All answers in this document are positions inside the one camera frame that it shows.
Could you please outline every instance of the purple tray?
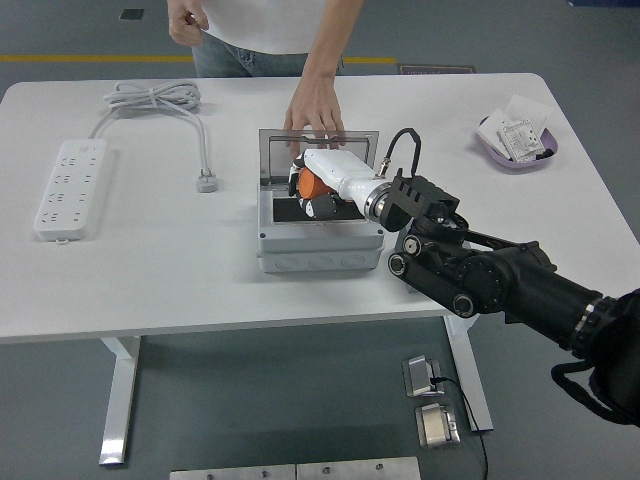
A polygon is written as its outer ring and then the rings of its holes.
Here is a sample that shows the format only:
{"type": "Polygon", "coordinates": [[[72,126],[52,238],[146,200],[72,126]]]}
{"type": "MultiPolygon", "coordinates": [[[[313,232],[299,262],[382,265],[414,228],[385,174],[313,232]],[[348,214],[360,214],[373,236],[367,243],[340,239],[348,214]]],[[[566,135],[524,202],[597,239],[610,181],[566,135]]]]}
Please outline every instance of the purple tray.
{"type": "MultiPolygon", "coordinates": [[[[480,125],[482,125],[487,118],[488,117],[483,118],[482,121],[480,122],[480,125]]],[[[540,141],[542,142],[542,146],[544,146],[545,149],[548,148],[553,152],[554,155],[556,154],[556,152],[558,151],[558,141],[555,139],[553,135],[551,135],[551,132],[546,128],[542,132],[542,135],[540,135],[540,141]]],[[[499,152],[494,150],[493,147],[491,147],[488,143],[486,143],[481,138],[480,138],[480,143],[484,145],[485,150],[489,152],[489,155],[491,155],[491,158],[493,158],[496,162],[498,162],[500,165],[506,168],[518,169],[518,168],[531,168],[531,167],[541,166],[546,164],[553,157],[553,155],[551,155],[547,158],[541,158],[540,160],[532,160],[526,163],[518,163],[518,162],[514,162],[510,158],[503,157],[499,152]]]]}

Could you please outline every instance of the orange component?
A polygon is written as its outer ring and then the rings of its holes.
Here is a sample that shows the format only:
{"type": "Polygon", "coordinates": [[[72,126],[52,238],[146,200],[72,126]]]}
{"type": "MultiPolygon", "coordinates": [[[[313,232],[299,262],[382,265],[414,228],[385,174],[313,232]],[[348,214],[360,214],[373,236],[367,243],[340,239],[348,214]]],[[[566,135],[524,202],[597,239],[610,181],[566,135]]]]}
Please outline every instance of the orange component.
{"type": "Polygon", "coordinates": [[[298,177],[298,191],[302,198],[311,200],[334,190],[320,180],[320,177],[316,176],[315,173],[304,167],[300,170],[300,176],[298,177]]]}

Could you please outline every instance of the jeans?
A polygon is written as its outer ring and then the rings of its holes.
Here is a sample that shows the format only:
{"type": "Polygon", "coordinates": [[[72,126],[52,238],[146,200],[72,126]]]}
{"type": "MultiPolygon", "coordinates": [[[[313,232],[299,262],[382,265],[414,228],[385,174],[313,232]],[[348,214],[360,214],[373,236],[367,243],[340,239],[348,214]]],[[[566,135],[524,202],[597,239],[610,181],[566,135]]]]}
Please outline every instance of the jeans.
{"type": "MultiPolygon", "coordinates": [[[[299,77],[307,61],[306,53],[270,55],[234,47],[208,33],[202,45],[193,47],[198,77],[299,77]]],[[[342,70],[342,62],[336,73],[342,70]]]]}

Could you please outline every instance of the table leg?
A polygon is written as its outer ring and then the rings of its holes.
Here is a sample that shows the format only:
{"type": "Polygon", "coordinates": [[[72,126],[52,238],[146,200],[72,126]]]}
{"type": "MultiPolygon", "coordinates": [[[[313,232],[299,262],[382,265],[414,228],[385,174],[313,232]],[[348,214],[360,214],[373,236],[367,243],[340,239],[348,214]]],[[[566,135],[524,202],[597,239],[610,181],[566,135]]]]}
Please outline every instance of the table leg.
{"type": "Polygon", "coordinates": [[[457,315],[445,315],[444,324],[447,327],[447,335],[449,336],[453,360],[458,371],[460,386],[464,390],[471,408],[473,408],[473,415],[477,422],[477,428],[472,424],[471,429],[484,431],[493,430],[493,423],[491,422],[489,406],[484,395],[482,382],[480,382],[480,374],[478,373],[476,359],[473,356],[471,342],[467,333],[477,318],[478,315],[466,319],[457,315]]]}
{"type": "Polygon", "coordinates": [[[100,465],[113,465],[124,463],[140,337],[103,338],[102,342],[115,354],[116,364],[102,438],[100,465]]]}

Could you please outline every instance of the clear lid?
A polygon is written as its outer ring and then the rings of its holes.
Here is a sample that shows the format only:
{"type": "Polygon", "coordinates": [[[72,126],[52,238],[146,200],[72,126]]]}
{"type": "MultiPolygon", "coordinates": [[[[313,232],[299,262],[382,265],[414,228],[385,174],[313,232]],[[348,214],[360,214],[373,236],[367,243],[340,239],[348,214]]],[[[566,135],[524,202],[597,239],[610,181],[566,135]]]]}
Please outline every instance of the clear lid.
{"type": "Polygon", "coordinates": [[[373,168],[378,132],[318,132],[314,130],[260,130],[260,188],[287,188],[292,152],[308,148],[348,150],[373,168]]]}

